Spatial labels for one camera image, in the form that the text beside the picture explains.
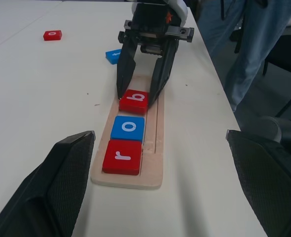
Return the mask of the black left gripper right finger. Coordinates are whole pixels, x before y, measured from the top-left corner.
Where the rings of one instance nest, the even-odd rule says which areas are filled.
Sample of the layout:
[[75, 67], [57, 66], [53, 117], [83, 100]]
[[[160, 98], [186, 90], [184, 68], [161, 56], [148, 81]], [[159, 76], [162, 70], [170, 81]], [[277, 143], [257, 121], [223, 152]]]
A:
[[238, 178], [269, 237], [291, 237], [291, 154], [278, 142], [228, 130]]

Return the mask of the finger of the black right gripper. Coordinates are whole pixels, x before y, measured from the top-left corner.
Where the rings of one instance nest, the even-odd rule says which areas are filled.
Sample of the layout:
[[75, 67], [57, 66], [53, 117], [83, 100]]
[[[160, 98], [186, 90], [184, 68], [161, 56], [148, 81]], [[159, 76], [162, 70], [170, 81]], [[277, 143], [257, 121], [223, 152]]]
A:
[[123, 97], [132, 79], [136, 66], [134, 56], [137, 46], [138, 41], [136, 39], [126, 39], [123, 43], [117, 63], [116, 88], [118, 99]]
[[175, 54], [179, 46], [177, 39], [168, 39], [163, 44], [162, 56], [156, 60], [152, 74], [148, 106], [151, 107], [159, 97], [165, 84], [167, 83], [172, 70]]

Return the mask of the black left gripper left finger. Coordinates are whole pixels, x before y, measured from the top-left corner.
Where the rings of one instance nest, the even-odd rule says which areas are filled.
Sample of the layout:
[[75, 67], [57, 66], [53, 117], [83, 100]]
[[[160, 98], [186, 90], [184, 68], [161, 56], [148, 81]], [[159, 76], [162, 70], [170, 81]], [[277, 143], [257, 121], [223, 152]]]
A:
[[86, 192], [94, 131], [57, 142], [0, 213], [0, 237], [70, 237]]

